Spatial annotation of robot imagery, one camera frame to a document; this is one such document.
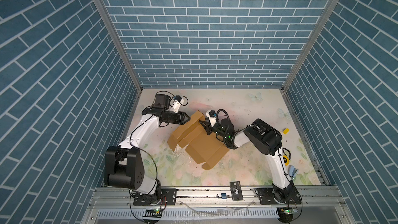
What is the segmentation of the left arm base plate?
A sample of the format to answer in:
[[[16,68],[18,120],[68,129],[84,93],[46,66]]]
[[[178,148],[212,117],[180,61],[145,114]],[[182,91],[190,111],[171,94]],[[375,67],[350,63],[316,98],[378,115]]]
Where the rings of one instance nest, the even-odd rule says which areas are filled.
[[[139,194],[132,192],[133,205],[135,206],[149,206],[149,205],[175,205],[177,197],[176,188],[162,188],[157,189],[154,195]]]

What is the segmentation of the brown cardboard box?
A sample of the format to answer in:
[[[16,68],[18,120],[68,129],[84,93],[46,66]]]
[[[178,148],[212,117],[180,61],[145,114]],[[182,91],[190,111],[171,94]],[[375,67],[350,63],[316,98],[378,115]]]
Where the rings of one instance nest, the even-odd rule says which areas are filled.
[[[171,134],[167,143],[173,151],[177,146],[184,148],[204,170],[211,170],[229,152],[229,149],[216,139],[215,133],[207,135],[200,124],[200,121],[204,120],[204,114],[196,111],[191,115],[191,120],[180,125]]]

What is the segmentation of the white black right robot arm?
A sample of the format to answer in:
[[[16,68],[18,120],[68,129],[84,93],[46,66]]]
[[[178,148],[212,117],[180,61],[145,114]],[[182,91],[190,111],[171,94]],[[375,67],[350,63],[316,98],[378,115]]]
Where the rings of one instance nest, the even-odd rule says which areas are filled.
[[[228,149],[237,149],[251,142],[261,154],[265,155],[271,169],[276,202],[285,204],[292,201],[294,196],[298,196],[299,193],[284,162],[283,136],[274,127],[259,118],[240,131],[234,131],[229,118],[219,121],[216,117],[209,117],[200,120],[199,123],[207,135],[214,133],[216,139]]]

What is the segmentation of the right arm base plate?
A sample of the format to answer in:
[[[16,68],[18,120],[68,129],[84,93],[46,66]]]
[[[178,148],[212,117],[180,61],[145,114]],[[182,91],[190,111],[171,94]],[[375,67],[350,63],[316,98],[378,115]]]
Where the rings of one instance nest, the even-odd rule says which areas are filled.
[[[259,198],[261,205],[302,204],[302,197],[295,187],[287,188],[285,190],[274,187],[262,187],[255,188],[253,192]]]

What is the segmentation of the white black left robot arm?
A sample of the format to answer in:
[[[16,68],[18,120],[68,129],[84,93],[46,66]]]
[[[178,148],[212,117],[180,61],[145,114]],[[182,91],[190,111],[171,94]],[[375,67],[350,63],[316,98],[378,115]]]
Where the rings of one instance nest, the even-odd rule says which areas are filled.
[[[142,117],[134,130],[117,146],[110,146],[105,152],[104,184],[109,187],[125,188],[133,196],[149,197],[160,200],[161,183],[155,178],[145,175],[142,152],[144,145],[161,124],[183,125],[190,120],[181,106],[189,100],[184,95],[173,95],[168,91],[155,94],[152,105],[142,111]]]

